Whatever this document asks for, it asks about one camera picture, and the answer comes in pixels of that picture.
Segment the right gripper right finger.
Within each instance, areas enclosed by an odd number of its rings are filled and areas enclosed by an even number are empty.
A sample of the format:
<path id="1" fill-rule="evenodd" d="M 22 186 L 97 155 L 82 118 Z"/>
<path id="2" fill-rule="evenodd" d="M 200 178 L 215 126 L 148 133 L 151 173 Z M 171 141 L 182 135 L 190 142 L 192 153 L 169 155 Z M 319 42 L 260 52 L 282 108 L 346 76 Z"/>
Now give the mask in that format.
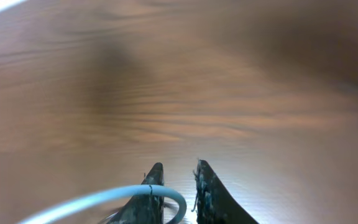
<path id="1" fill-rule="evenodd" d="M 257 224 L 232 197 L 206 160 L 199 160 L 195 172 L 198 224 Z"/>

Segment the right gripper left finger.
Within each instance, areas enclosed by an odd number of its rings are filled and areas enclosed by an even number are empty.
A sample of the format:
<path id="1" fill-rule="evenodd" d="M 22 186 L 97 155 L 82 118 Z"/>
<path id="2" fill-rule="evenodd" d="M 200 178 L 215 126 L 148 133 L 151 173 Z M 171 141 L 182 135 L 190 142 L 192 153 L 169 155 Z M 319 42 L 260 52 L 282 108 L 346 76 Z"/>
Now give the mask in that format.
<path id="1" fill-rule="evenodd" d="M 155 163 L 141 184 L 163 185 L 163 164 Z M 107 224 L 162 224 L 163 203 L 159 196 L 133 196 Z"/>

